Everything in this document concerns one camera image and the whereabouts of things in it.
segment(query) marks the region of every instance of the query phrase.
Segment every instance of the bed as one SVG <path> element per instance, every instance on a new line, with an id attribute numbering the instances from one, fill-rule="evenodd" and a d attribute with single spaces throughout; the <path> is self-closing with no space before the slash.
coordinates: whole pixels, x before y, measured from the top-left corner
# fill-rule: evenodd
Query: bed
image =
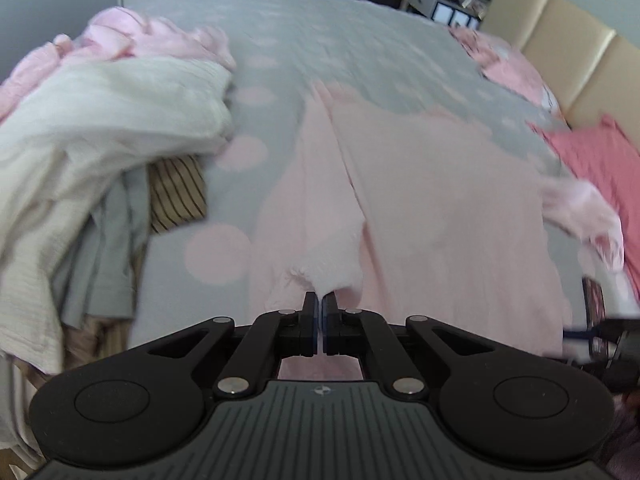
<path id="1" fill-rule="evenodd" d="M 447 28 L 420 16 L 363 0 L 144 0 L 131 7 L 184 30 L 222 28 L 238 67 L 226 99 L 234 140 L 222 154 L 201 158 L 208 215 L 150 239 L 130 348 L 214 316 L 236 324 L 254 319 L 256 233 L 268 228 L 266 205 L 283 192 L 313 81 L 348 85 L 397 114 L 446 110 L 537 172 L 570 175 L 528 124 L 568 130 L 566 123 L 483 78 Z M 494 0 L 482 28 L 525 54 L 571 126 L 608 112 L 640 145 L 640 112 L 631 99 L 640 94 L 640 54 L 615 31 L 564 0 Z M 565 328 L 586 327 L 584 275 L 602 285 L 608 316 L 640 314 L 624 272 L 609 272 L 593 248 L 561 228 L 546 222 L 544 229 L 572 310 Z M 429 314 L 429 305 L 414 313 Z M 587 355 L 586 346 L 566 349 Z M 345 361 L 322 378 L 356 368 Z M 313 367 L 289 370 L 319 378 Z"/>

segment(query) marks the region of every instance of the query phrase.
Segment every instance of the beige headboard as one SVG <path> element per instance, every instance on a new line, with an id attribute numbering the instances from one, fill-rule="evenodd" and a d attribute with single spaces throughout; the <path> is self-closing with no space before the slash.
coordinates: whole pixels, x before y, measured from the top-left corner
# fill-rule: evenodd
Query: beige headboard
<path id="1" fill-rule="evenodd" d="M 566 0 L 492 0 L 481 30 L 509 41 L 571 126 L 611 114 L 640 149 L 640 49 Z"/>

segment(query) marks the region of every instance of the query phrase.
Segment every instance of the gray ridged panel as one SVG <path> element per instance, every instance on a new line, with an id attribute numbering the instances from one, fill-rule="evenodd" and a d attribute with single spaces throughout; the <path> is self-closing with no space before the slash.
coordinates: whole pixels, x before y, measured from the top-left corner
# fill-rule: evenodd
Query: gray ridged panel
<path id="1" fill-rule="evenodd" d="M 38 480 L 610 479 L 593 463 L 535 473 L 485 464 L 447 440 L 427 407 L 391 400 L 375 383 L 289 381 L 272 381 L 254 399 L 221 404 L 196 438 L 156 462 L 107 472 L 52 462 L 35 476 Z"/>

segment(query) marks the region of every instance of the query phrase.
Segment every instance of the smartphone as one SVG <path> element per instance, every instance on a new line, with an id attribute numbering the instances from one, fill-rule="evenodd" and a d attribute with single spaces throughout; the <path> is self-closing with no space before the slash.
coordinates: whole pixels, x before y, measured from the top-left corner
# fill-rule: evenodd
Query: smartphone
<path id="1" fill-rule="evenodd" d="M 606 317 L 604 308 L 604 297 L 602 287 L 598 282 L 589 276 L 582 277 L 582 291 L 584 293 L 584 303 L 587 308 L 587 329 L 596 326 Z M 589 355 L 594 359 L 609 358 L 609 343 L 594 337 L 589 340 Z"/>

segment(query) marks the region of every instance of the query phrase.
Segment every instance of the coral pink pillow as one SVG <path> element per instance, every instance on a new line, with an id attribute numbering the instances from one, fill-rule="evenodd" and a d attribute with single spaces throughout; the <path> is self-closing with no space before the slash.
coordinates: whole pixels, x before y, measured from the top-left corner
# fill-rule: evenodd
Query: coral pink pillow
<path id="1" fill-rule="evenodd" d="M 598 188 L 622 222 L 625 270 L 639 298 L 640 290 L 640 154 L 612 117 L 572 132 L 545 132 L 532 126 L 556 150 L 578 178 Z"/>

